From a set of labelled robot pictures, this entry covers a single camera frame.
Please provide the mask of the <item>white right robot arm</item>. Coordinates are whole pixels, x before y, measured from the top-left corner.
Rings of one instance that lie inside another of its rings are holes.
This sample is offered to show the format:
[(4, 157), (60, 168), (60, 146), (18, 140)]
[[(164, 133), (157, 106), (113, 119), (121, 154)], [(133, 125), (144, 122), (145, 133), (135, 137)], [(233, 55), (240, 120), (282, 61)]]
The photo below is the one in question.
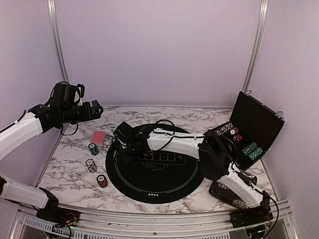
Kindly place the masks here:
[(278, 218), (270, 206), (275, 200), (237, 166), (240, 157), (237, 146), (216, 131), (184, 133), (173, 122), (164, 119), (141, 127), (122, 122), (115, 129), (114, 136), (126, 162), (139, 154), (157, 151), (179, 153), (198, 160), (201, 175), (212, 181), (210, 194), (238, 208), (230, 214), (230, 222), (235, 228)]

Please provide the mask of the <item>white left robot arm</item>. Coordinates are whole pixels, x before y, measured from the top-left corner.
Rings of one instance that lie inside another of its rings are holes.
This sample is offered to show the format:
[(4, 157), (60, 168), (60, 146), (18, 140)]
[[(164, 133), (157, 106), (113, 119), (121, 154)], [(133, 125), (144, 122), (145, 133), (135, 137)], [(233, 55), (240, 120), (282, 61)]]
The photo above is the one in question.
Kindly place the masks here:
[[(85, 86), (57, 83), (49, 100), (25, 110), (22, 116), (0, 131), (0, 157), (5, 158), (28, 140), (46, 133), (52, 128), (63, 130), (64, 124), (99, 119), (103, 107), (97, 100), (83, 102)], [(22, 203), (37, 209), (37, 217), (62, 223), (72, 212), (58, 206), (58, 199), (48, 190), (14, 181), (6, 176), (0, 178), (0, 197), (10, 202)]]

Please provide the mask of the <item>green poker chip stack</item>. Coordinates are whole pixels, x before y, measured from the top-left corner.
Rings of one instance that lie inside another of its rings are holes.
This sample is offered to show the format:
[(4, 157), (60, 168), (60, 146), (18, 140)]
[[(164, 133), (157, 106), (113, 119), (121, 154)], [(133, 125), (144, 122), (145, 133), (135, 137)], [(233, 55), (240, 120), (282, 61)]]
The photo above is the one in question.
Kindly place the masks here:
[(99, 149), (98, 146), (95, 143), (91, 143), (88, 145), (88, 148), (91, 152), (92, 155), (98, 155), (99, 154)]

